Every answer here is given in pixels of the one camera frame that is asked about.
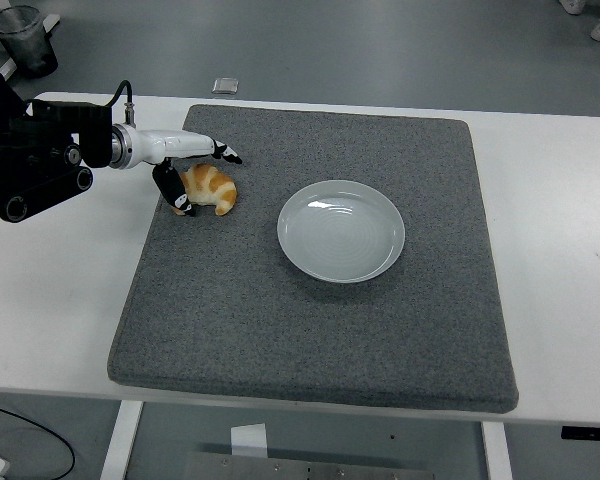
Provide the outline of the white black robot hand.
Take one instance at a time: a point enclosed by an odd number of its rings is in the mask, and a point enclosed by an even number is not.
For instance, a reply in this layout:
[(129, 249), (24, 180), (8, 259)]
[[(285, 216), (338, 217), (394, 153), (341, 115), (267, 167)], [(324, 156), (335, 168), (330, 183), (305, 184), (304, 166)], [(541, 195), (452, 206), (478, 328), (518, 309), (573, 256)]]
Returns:
[(172, 165), (174, 159), (205, 156), (240, 164), (241, 158), (228, 145), (193, 132), (132, 127), (120, 129), (120, 142), (120, 166), (152, 165), (152, 178), (176, 214), (192, 216), (194, 207), (201, 205), (213, 206), (215, 214), (223, 216), (234, 207), (237, 187), (228, 175), (206, 163), (194, 164), (184, 172)]

